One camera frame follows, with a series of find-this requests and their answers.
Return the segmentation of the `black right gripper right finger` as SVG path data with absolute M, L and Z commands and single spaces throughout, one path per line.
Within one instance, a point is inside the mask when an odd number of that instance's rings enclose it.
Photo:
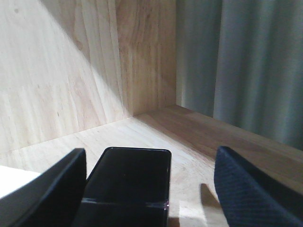
M 229 147 L 220 146 L 217 150 L 214 184 L 231 227 L 303 225 L 303 196 Z

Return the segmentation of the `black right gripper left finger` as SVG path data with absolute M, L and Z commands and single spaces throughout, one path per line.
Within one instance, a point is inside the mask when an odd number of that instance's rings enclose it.
M 86 152 L 75 148 L 0 200 L 2 227 L 69 227 L 86 186 Z

